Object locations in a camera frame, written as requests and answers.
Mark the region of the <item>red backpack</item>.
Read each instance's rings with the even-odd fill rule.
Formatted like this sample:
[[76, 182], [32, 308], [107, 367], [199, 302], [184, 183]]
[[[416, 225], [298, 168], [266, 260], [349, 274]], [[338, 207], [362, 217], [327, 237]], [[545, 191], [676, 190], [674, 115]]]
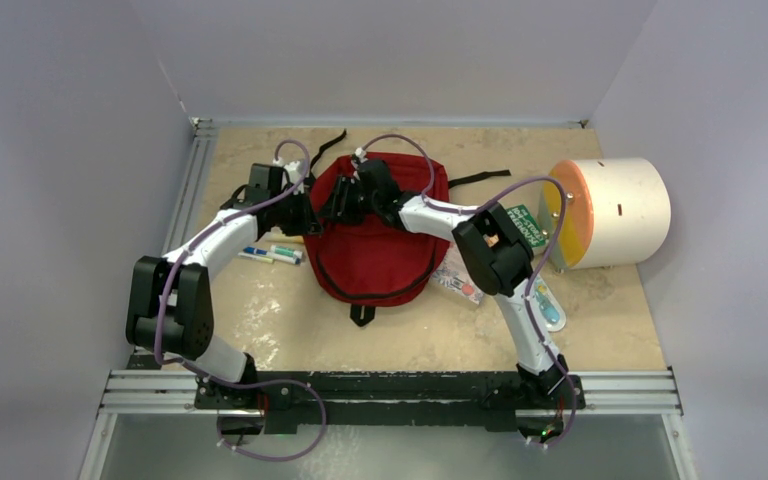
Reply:
[[[451, 179], [441, 164], [421, 155], [369, 152], [367, 159], [383, 161], [400, 189], [425, 191], [440, 201], [449, 200], [453, 187], [511, 174], [508, 170], [484, 171]], [[373, 321], [377, 308], [401, 306], [415, 299], [450, 244], [428, 235], [390, 229], [374, 215], [357, 226], [327, 224], [319, 213], [337, 176], [355, 176], [356, 172], [352, 155], [343, 155], [321, 173], [308, 175], [305, 185], [323, 231], [305, 236], [304, 245], [319, 285], [331, 297], [349, 304], [350, 319], [364, 327]]]

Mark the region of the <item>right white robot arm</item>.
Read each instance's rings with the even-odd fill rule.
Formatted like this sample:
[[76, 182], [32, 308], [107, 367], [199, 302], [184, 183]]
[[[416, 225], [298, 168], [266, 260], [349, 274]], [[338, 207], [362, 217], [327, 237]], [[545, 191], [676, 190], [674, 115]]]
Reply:
[[452, 242], [470, 278], [496, 301], [517, 352], [524, 399], [536, 407], [549, 403], [575, 412], [585, 405], [578, 378], [568, 371], [547, 327], [532, 305], [539, 269], [525, 237], [497, 199], [464, 207], [402, 190], [381, 160], [359, 165], [353, 177], [341, 175], [320, 210], [327, 224], [357, 226], [368, 216], [394, 230]]

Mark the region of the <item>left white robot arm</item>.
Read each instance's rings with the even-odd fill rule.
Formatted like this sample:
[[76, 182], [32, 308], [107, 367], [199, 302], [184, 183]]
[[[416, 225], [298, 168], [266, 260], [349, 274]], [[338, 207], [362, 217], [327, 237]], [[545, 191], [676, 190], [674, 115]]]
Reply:
[[247, 183], [192, 239], [161, 257], [141, 257], [132, 273], [127, 341], [150, 351], [159, 366], [180, 365], [218, 386], [235, 409], [249, 407], [267, 388], [292, 385], [290, 379], [259, 380], [253, 357], [215, 333], [211, 282], [274, 228], [319, 232], [305, 185], [309, 175], [305, 160], [256, 163]]

